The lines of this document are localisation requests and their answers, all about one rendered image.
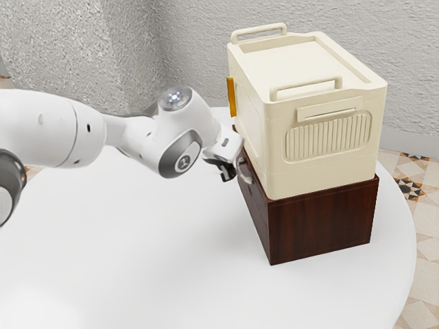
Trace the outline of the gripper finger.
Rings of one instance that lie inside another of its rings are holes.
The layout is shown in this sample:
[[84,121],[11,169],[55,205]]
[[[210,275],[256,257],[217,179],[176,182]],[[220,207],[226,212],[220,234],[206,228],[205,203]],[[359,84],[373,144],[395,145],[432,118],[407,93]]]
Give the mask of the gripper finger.
[[223,182],[231,181],[237,175],[236,168],[233,165],[220,165],[219,169],[221,171],[221,178]]

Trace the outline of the cream box with lid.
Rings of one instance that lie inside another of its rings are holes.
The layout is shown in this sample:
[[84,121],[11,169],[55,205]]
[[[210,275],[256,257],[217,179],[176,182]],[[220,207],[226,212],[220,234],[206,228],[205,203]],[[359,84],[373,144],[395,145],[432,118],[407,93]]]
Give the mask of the cream box with lid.
[[228,65],[235,127],[268,198],[375,176],[387,82],[326,34],[238,29]]

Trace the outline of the dark wooden cabinet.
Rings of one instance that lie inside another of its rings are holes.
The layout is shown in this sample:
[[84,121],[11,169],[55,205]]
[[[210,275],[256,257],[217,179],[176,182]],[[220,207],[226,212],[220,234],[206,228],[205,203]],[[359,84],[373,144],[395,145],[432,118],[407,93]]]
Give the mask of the dark wooden cabinet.
[[379,178],[271,200],[245,150],[238,178],[263,249],[271,265],[286,263],[370,242]]

